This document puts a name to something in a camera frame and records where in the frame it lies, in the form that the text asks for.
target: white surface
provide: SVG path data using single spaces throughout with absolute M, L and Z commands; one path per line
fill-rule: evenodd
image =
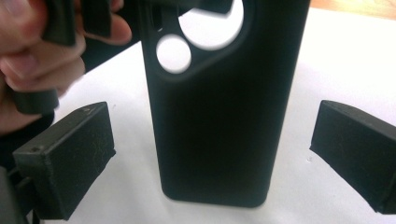
M 396 125 L 395 52 L 396 21 L 310 9 L 267 201 L 240 209 L 163 195 L 136 44 L 90 72 L 61 101 L 58 119 L 107 101 L 117 150 L 67 223 L 396 223 L 396 216 L 376 214 L 309 150 L 324 99 Z

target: hand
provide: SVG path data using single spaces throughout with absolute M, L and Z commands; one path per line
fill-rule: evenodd
M 112 0 L 115 12 L 123 0 Z M 63 47 L 43 41 L 41 36 L 47 22 L 44 0 L 0 0 L 0 136 L 23 128 L 40 118 L 23 115 L 10 97 L 14 91 L 58 90 L 63 95 L 70 85 L 85 73 L 80 55 L 85 49 L 85 37 L 108 44 L 125 44 L 131 29 L 121 17 L 112 15 L 110 38 L 84 32 L 80 14 L 80 0 L 75 0 L 77 44 Z

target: white table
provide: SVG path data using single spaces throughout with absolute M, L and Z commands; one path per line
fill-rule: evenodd
M 395 54 L 396 21 L 310 9 L 268 198 L 259 208 L 241 209 L 163 195 L 136 44 L 87 74 L 57 110 L 60 119 L 107 101 L 117 150 L 67 223 L 396 223 L 396 216 L 375 213 L 309 150 L 324 99 L 396 125 Z

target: circular hole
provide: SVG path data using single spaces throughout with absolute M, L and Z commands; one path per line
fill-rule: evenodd
M 243 20 L 242 0 L 233 0 L 233 6 L 226 15 L 194 8 L 179 17 L 183 34 L 195 47 L 205 50 L 222 49 L 232 43 Z
M 179 74 L 190 66 L 190 47 L 178 35 L 165 35 L 157 44 L 157 58 L 167 72 Z

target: black phone case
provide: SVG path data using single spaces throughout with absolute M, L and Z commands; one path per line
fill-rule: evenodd
M 138 1 L 138 26 L 163 192 L 181 201 L 258 206 L 270 186 L 309 0 L 244 0 L 240 34 L 215 51 L 183 35 L 182 5 L 161 2 Z M 158 8 L 160 31 L 152 19 Z M 191 50 L 190 67 L 178 75 L 157 59 L 157 43 L 168 34 Z

